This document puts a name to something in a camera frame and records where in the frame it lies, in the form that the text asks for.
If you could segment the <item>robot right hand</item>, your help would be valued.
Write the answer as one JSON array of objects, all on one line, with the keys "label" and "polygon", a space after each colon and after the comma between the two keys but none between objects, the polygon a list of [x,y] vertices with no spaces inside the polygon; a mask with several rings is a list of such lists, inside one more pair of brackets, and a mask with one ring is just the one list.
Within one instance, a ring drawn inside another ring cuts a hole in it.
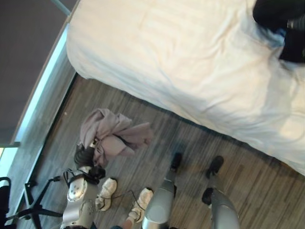
[{"label": "robot right hand", "polygon": [[304,14],[304,0],[257,0],[253,7],[255,22],[268,28],[284,28]]}]

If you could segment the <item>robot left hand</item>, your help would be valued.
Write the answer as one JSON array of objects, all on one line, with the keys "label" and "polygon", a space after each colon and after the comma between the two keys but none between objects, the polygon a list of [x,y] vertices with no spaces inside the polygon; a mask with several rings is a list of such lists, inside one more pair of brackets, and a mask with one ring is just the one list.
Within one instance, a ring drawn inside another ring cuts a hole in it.
[{"label": "robot left hand", "polygon": [[74,163],[77,168],[101,166],[98,162],[97,143],[97,139],[94,139],[88,147],[85,147],[82,142],[77,144],[74,154]]}]

